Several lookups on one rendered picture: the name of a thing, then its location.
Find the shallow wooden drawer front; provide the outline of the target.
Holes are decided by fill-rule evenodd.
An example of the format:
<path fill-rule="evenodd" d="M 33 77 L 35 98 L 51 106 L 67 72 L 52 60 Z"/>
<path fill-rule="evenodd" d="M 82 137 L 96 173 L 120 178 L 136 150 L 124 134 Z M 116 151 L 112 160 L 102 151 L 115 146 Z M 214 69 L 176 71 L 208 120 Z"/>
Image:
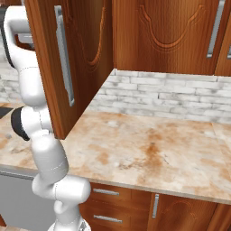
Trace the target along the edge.
<path fill-rule="evenodd" d="M 93 188 L 117 191 L 120 193 L 120 195 L 113 196 L 113 195 L 107 195 L 107 194 L 102 194 L 102 193 L 96 193 L 93 191 Z M 104 202 L 129 201 L 131 199 L 131 190 L 126 189 L 126 188 L 117 187 L 117 186 L 111 186 L 111 185 L 91 182 L 90 198 L 94 200 L 104 201 Z"/>

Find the grey dishwasher front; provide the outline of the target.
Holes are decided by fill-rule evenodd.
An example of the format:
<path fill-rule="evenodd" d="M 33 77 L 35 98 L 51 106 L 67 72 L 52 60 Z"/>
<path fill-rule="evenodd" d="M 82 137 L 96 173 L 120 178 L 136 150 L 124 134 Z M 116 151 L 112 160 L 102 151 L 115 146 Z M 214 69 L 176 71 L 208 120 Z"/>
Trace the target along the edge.
<path fill-rule="evenodd" d="M 0 175 L 0 214 L 7 225 L 48 231 L 55 221 L 53 204 L 32 192 L 32 180 Z"/>

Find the narrow wooden wall cabinet door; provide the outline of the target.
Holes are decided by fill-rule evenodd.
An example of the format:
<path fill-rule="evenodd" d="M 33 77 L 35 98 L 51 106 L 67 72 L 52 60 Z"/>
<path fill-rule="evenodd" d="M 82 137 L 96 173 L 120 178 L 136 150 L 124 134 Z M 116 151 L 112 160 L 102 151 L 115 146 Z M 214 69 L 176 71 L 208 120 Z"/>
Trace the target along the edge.
<path fill-rule="evenodd" d="M 217 66 L 215 70 L 216 76 L 231 77 L 231 60 L 227 59 L 227 53 L 230 45 L 231 45 L 231 14 L 229 15 L 224 40 L 222 42 L 221 50 L 217 60 Z"/>

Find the deep wooden drawer front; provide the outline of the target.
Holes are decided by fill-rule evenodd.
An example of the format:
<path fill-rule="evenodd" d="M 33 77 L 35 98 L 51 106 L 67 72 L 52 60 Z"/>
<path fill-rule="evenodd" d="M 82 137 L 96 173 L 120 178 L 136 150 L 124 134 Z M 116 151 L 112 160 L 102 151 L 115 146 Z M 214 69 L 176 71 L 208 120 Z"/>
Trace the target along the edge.
<path fill-rule="evenodd" d="M 79 205 L 83 218 L 87 220 L 92 231 L 129 231 L 131 228 L 131 217 L 123 208 L 94 200 Z M 93 215 L 114 217 L 123 220 L 123 224 L 95 219 Z"/>

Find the large wooden cabinet door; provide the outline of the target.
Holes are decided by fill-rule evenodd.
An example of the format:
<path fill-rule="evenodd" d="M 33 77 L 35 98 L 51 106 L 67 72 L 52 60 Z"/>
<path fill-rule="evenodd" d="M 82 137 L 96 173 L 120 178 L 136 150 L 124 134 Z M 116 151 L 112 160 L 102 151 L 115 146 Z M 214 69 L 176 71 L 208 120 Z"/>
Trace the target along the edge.
<path fill-rule="evenodd" d="M 24 0 L 55 136 L 65 139 L 114 68 L 111 0 Z M 75 103 L 61 70 L 54 7 L 62 10 Z"/>

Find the dark flat worktop fitting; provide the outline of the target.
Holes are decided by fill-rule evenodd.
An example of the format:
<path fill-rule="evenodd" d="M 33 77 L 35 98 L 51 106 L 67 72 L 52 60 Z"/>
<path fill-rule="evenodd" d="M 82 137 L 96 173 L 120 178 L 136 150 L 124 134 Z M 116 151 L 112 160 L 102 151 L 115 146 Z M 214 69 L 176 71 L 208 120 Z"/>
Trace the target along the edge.
<path fill-rule="evenodd" d="M 11 107 L 0 106 L 0 119 L 6 116 L 10 111 L 12 111 Z"/>

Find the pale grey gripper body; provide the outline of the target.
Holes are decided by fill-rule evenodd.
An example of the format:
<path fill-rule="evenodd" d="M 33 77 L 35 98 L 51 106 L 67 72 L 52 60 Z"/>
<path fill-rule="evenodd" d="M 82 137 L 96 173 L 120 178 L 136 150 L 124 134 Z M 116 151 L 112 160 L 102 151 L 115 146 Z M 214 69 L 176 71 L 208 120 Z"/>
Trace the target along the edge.
<path fill-rule="evenodd" d="M 30 33 L 19 33 L 19 42 L 26 44 L 33 44 L 32 35 Z"/>

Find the plain wooden base cabinet door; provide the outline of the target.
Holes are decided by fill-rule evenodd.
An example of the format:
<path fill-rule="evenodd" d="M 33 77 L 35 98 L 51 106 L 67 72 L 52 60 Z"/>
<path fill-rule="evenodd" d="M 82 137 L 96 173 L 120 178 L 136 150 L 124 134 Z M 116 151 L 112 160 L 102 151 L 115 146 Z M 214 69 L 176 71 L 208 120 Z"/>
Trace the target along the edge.
<path fill-rule="evenodd" d="M 217 205 L 207 231 L 231 231 L 231 205 Z"/>

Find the carved wooden wall cabinet door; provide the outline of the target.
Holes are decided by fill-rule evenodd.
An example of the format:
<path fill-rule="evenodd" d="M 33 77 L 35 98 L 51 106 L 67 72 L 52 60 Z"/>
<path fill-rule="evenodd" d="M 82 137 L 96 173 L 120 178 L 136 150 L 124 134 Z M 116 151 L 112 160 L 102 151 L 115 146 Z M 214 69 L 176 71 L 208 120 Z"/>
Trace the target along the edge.
<path fill-rule="evenodd" d="M 113 0 L 114 65 L 119 70 L 215 75 L 231 14 L 226 0 L 207 59 L 219 0 Z"/>

